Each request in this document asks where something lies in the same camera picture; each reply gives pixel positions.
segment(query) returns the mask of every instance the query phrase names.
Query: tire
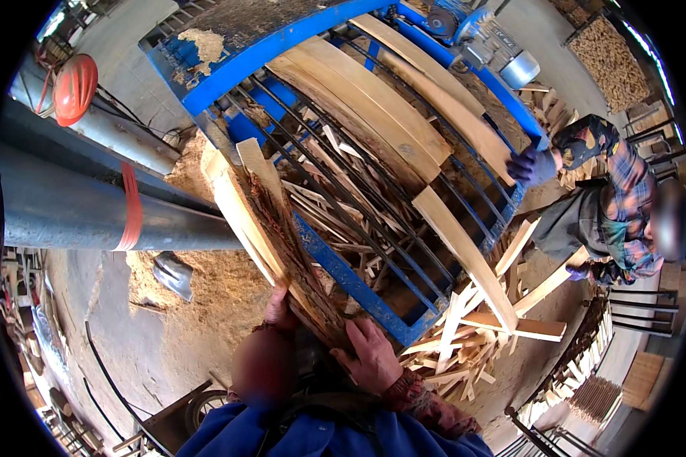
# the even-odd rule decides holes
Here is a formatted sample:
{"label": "tire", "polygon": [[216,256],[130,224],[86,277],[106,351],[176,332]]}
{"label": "tire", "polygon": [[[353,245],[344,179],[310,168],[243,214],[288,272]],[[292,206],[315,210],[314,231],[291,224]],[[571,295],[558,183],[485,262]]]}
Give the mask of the tire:
{"label": "tire", "polygon": [[196,398],[193,398],[186,407],[186,430],[190,436],[193,436],[203,421],[203,417],[208,412],[208,407],[216,408],[210,402],[218,404],[226,404],[226,390],[206,390],[201,392]]}

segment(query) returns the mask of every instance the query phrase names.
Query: blue glove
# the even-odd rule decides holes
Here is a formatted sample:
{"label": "blue glove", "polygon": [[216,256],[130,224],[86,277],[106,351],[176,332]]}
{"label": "blue glove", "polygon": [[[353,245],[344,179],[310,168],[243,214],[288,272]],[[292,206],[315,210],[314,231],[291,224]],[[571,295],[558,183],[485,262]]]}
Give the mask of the blue glove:
{"label": "blue glove", "polygon": [[569,280],[579,281],[580,279],[587,279],[587,277],[590,275],[590,266],[591,265],[589,263],[583,263],[578,267],[570,267],[567,265],[567,273],[571,275],[569,276]]}
{"label": "blue glove", "polygon": [[511,159],[505,165],[508,174],[527,187],[543,184],[557,174],[557,164],[548,149],[536,151],[529,146],[521,154],[511,153]]}

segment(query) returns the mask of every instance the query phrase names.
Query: worker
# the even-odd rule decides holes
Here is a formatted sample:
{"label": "worker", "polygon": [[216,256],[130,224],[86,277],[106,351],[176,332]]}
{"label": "worker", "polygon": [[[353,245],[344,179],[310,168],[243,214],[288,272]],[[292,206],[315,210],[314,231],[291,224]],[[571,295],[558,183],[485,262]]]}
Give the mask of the worker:
{"label": "worker", "polygon": [[[341,374],[338,381],[321,375],[324,382],[291,398],[278,398],[275,405],[261,404],[259,398],[270,399],[264,390],[271,380],[285,374],[280,376],[267,366],[265,373],[256,371],[257,379],[237,379],[236,370],[242,365],[249,373],[259,369],[254,367],[255,359],[267,363],[285,359],[280,357],[279,342],[265,347],[260,344],[263,339],[254,335],[273,331],[288,341],[293,338],[300,322],[287,306],[286,293],[287,288],[274,289],[263,324],[256,326],[235,352],[229,403],[205,416],[177,457],[493,455],[475,419],[440,398],[420,375],[402,368],[391,343],[367,319],[345,323],[355,354],[343,349],[329,352],[333,356],[329,360]],[[349,378],[336,359],[348,370]]]}
{"label": "worker", "polygon": [[[614,125],[588,115],[560,130],[551,148],[512,154],[508,174],[537,186],[559,169],[575,169],[592,157],[606,161],[609,182],[576,189],[537,210],[535,248],[560,262],[582,245],[592,261],[567,267],[571,280],[632,284],[660,271],[664,261],[686,262],[686,187],[669,178],[660,185]],[[597,259],[611,257],[607,262]]]}

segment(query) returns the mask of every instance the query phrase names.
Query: red hard hat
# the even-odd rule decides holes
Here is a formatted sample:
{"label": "red hard hat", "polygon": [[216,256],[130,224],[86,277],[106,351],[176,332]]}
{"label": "red hard hat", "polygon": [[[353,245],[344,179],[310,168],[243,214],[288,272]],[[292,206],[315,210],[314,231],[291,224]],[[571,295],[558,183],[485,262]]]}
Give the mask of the red hard hat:
{"label": "red hard hat", "polygon": [[87,54],[77,54],[64,63],[53,86],[53,109],[62,127],[79,121],[94,97],[99,72]]}

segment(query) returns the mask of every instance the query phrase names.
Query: shovel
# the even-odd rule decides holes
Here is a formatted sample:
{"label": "shovel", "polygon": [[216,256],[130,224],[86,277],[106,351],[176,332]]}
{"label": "shovel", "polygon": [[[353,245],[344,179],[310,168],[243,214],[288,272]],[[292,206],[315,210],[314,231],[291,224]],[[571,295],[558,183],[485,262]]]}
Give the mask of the shovel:
{"label": "shovel", "polygon": [[191,301],[191,276],[193,269],[178,259],[173,251],[163,251],[155,257],[153,275],[160,284],[182,297]]}

